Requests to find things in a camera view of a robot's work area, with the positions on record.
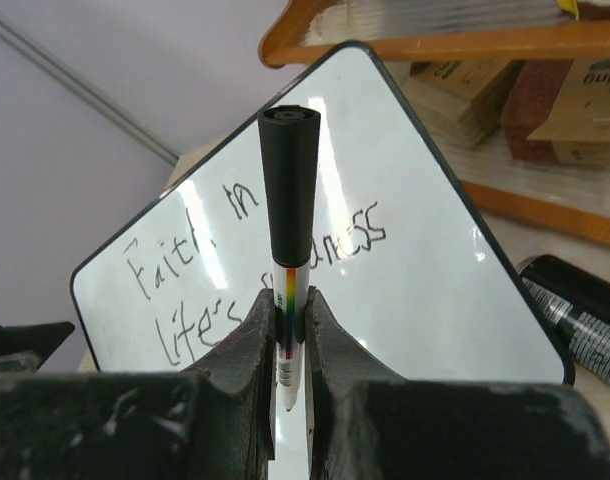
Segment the white whiteboard black frame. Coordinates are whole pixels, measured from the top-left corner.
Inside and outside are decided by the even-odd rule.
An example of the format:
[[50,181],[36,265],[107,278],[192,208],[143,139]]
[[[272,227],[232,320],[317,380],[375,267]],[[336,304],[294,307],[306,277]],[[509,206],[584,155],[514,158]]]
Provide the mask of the white whiteboard black frame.
[[[345,42],[274,98],[319,111],[311,283],[411,379],[572,384],[570,355],[376,53]],[[259,134],[245,121],[78,266],[103,371],[187,367],[271,283]]]

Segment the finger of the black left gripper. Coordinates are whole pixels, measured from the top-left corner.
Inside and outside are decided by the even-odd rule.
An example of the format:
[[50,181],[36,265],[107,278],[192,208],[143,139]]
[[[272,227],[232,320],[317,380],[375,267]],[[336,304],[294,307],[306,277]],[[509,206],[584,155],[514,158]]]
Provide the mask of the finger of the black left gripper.
[[0,373],[38,371],[74,330],[69,321],[0,325]]

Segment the black white marker pen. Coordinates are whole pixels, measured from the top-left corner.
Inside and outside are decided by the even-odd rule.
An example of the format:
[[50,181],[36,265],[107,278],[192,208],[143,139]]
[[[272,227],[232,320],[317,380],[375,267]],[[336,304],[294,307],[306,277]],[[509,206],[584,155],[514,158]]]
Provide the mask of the black white marker pen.
[[257,117],[273,260],[277,379],[291,411],[300,388],[321,115],[279,105]]

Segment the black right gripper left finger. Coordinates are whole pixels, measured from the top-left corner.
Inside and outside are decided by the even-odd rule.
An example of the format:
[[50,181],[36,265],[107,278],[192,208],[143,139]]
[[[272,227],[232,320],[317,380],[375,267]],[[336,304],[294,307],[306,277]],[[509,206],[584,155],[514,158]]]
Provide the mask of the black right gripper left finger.
[[0,479],[263,479],[274,456],[275,314],[179,372],[0,374]]

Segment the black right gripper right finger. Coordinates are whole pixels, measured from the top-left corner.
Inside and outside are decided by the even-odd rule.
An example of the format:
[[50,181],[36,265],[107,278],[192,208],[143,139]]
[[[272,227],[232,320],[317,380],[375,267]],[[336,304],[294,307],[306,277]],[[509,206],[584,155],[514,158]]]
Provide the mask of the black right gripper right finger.
[[610,440],[568,386],[408,380],[317,289],[305,337],[313,479],[610,479]]

